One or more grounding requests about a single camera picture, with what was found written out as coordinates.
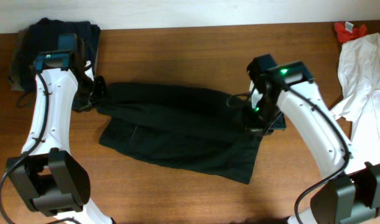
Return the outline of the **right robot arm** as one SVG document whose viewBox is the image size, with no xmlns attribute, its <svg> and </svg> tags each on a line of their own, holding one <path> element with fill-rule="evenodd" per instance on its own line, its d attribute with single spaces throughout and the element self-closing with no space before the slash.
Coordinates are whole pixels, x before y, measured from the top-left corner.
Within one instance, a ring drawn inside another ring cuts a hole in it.
<svg viewBox="0 0 380 224">
<path fill-rule="evenodd" d="M 355 151 L 315 83 L 252 82 L 249 95 L 256 114 L 277 110 L 291 120 L 322 175 L 299 195 L 283 223 L 362 223 L 380 216 L 380 163 Z"/>
</svg>

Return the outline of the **red garment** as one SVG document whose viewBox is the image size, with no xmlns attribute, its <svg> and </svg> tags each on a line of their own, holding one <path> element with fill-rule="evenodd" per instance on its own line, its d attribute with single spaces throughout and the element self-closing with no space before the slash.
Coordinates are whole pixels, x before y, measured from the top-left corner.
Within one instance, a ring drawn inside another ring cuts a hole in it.
<svg viewBox="0 0 380 224">
<path fill-rule="evenodd" d="M 354 24 L 350 22 L 335 22 L 333 28 L 336 33 L 337 41 L 340 44 L 368 35 L 368 29 L 364 24 L 360 27 L 355 27 Z"/>
</svg>

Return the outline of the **black t-shirt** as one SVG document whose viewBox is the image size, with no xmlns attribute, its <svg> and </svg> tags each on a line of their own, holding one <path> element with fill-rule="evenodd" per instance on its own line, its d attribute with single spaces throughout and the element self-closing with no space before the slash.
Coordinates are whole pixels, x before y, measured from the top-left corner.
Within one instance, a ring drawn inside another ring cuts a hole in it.
<svg viewBox="0 0 380 224">
<path fill-rule="evenodd" d="M 100 144 L 139 161 L 248 184 L 262 140 L 256 109 L 207 88 L 112 83 Z"/>
</svg>

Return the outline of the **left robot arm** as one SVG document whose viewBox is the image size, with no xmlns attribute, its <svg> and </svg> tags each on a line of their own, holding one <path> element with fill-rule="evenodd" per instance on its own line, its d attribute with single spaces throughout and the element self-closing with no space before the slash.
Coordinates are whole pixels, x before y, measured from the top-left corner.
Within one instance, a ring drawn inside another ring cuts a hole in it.
<svg viewBox="0 0 380 224">
<path fill-rule="evenodd" d="M 72 103 L 83 75 L 50 68 L 36 73 L 37 96 L 30 133 L 19 157 L 7 160 L 2 180 L 9 179 L 31 212 L 56 223 L 107 223 L 90 197 L 90 178 L 72 157 L 69 145 Z"/>
</svg>

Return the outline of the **white garment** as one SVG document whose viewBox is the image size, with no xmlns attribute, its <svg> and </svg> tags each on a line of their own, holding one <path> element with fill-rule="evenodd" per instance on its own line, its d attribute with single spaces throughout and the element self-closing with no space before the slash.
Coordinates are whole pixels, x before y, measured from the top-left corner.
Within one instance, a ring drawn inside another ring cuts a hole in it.
<svg viewBox="0 0 380 224">
<path fill-rule="evenodd" d="M 331 114 L 352 122 L 351 160 L 347 172 L 380 163 L 380 34 L 370 34 L 342 45 L 338 79 L 343 99 Z"/>
</svg>

